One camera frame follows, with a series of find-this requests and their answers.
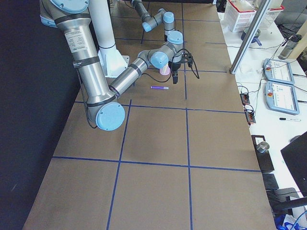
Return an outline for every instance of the white pole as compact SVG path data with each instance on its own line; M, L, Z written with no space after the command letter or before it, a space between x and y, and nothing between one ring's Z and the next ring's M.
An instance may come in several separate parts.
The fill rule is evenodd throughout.
M88 5L95 34L99 44L98 52L106 77L118 77L128 66L128 56L122 56L116 49L113 28L107 0L90 0Z
M107 0L90 0L88 9L93 21L98 44L102 48L115 45Z

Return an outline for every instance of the white basket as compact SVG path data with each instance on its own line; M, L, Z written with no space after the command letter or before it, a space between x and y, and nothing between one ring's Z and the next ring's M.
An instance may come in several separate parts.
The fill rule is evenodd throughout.
M247 0L253 6L260 4L261 0ZM256 11L245 11L240 12L237 7L235 7L234 2L236 0L227 0L224 20L228 22L230 30L232 32L243 31L244 28L248 27L253 20ZM259 29L267 29L277 18L279 13L284 10L283 6L278 9L269 9L262 20Z

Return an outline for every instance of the robotic arm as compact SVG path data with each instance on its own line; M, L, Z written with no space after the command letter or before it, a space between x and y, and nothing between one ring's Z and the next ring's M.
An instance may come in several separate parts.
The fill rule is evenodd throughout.
M161 23L164 24L164 40L167 41L167 36L174 27L174 14L166 11L163 8L158 10L155 16L150 16L149 12L145 9L142 4L142 0L131 0L131 6L136 10L138 15L141 17L142 26L146 32L151 31Z
M73 57L73 65L88 94L87 118L102 130L112 131L122 124L125 119L125 111L117 102L117 98L149 66L162 68L167 63L173 65L182 60L183 56L180 52L183 47L182 33L171 31L167 42L159 49L142 51L138 58L108 86L89 30L91 17L87 9L88 2L41 0L40 6L42 23L59 28L65 35Z

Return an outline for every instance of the water bottle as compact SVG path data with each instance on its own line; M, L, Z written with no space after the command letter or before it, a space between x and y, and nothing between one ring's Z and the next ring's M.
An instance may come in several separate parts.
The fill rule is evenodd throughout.
M278 56L279 59L285 60L289 57L293 49L296 47L297 43L302 39L302 35L296 34L294 35L291 40L288 41L285 48L282 50L280 55Z

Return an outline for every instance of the table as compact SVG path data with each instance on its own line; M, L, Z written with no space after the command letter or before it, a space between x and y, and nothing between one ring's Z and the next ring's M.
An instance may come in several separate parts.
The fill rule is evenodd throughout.
M223 19L223 14L219 14L220 19ZM242 43L241 32L231 32L227 29L227 24L221 21L223 27L225 42L227 45L230 60L233 62L237 54L238 48ZM273 23L267 30L262 30L259 37L263 46L257 43L251 44L243 61L236 73L236 81L238 85L243 85L248 88L249 91L256 91L259 87L259 83L262 77L262 73L259 70L262 68L263 60L271 58L276 51L277 46L283 42L283 37L280 34L277 26ZM278 59L278 55L282 51L283 47L280 47L275 59ZM293 59L287 59L291 63L293 73L305 75L298 62ZM295 86L307 90L307 78L294 76ZM278 183L279 188L293 187L296 191L299 191L295 181L293 180L285 162L283 161L280 150L289 144L289 140L297 135L301 135L307 131L307 104L299 103L300 114L299 115L288 115L281 112L269 110L264 98L264 85L266 80L261 82L261 89L259 94L250 94L250 103L256 109L256 123L252 124L249 128L251 135L264 135L266 141L270 145L270 156L275 168L273 172ZM295 89L298 100L307 101L307 94L299 89ZM281 121L280 117L286 118L298 118L300 122L294 121Z
M135 10L118 3L121 54L133 61L163 44L161 26L144 33ZM216 6L146 7L175 13L200 79L187 65L177 85L142 76L119 98L126 119L112 132L87 125L79 95L24 229L274 229Z

